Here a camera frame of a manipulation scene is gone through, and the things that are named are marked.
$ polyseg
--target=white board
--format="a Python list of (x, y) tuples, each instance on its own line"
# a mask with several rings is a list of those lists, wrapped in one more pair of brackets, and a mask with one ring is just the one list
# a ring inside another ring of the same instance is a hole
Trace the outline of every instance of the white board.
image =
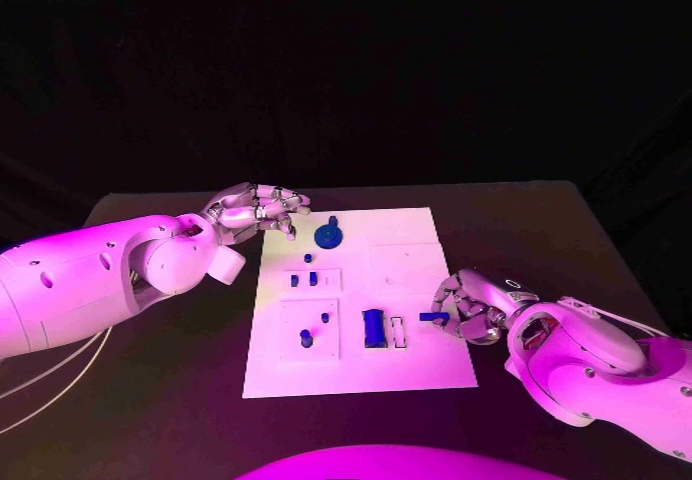
[[(342, 242), (322, 250), (312, 235), (329, 215)], [(263, 237), (243, 398), (475, 387), (465, 342), (417, 320), (449, 273), (429, 209), (291, 216), (295, 241), (278, 232)], [(299, 275), (299, 287), (289, 286), (291, 274)], [(325, 326), (337, 327), (321, 334), (316, 313), (328, 307), (318, 302), (334, 302), (334, 323)], [(361, 312), (373, 308), (384, 312), (387, 348), (364, 348)], [(456, 318), (455, 310), (445, 310)], [(406, 348), (394, 348), (390, 317), (402, 318)], [(303, 348), (295, 330), (312, 321), (314, 344)]]

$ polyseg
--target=small blue piece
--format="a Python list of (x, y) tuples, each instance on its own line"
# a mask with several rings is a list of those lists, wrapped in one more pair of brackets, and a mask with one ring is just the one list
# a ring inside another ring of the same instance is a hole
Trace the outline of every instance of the small blue piece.
[(312, 336), (309, 335), (309, 330), (299, 331), (299, 344), (309, 348), (312, 346)]
[(446, 312), (430, 312), (430, 313), (420, 313), (417, 318), (420, 322), (432, 322), (433, 320), (439, 320), (436, 325), (443, 327), (449, 322), (449, 314)]
[(386, 348), (384, 312), (377, 309), (363, 312), (364, 348)]
[(337, 227), (335, 217), (328, 217), (328, 223), (314, 231), (314, 243), (319, 248), (335, 248), (342, 240), (341, 229)]

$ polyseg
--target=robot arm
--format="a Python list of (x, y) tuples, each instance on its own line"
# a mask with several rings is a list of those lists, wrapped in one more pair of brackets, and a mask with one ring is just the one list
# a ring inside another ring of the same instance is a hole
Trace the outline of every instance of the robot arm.
[(662, 453), (692, 459), (692, 342), (649, 335), (634, 340), (570, 297), (540, 302), (514, 281), (459, 270), (439, 285), (432, 310), (449, 294), (461, 321), (439, 325), (474, 344), (507, 333), (505, 370), (550, 415), (583, 427), (605, 420)]
[(151, 215), (27, 242), (0, 255), (0, 358), (74, 342), (190, 290), (229, 285), (244, 264), (226, 246), (259, 230), (293, 238), (306, 197), (243, 183), (198, 214)]

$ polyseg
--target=table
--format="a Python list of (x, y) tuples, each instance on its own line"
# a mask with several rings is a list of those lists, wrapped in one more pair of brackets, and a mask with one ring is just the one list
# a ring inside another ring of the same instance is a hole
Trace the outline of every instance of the table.
[[(544, 299), (570, 295), (664, 329), (569, 182), (298, 191), (315, 210), (429, 206), (449, 271), (502, 271)], [(107, 195), (86, 226), (195, 212), (211, 194)], [(4, 478), (231, 478), (298, 453), (367, 443), (471, 452), (567, 478), (692, 476), (616, 426), (573, 428), (550, 417), (502, 370), (502, 341), (469, 346), (478, 388), (243, 400), (260, 245), (253, 238), (237, 247), (247, 262), (231, 286), (207, 277), (115, 326), (74, 388), (0, 436)], [(41, 371), (73, 350), (7, 359), (0, 373)], [(86, 360), (4, 399), (14, 420)]]

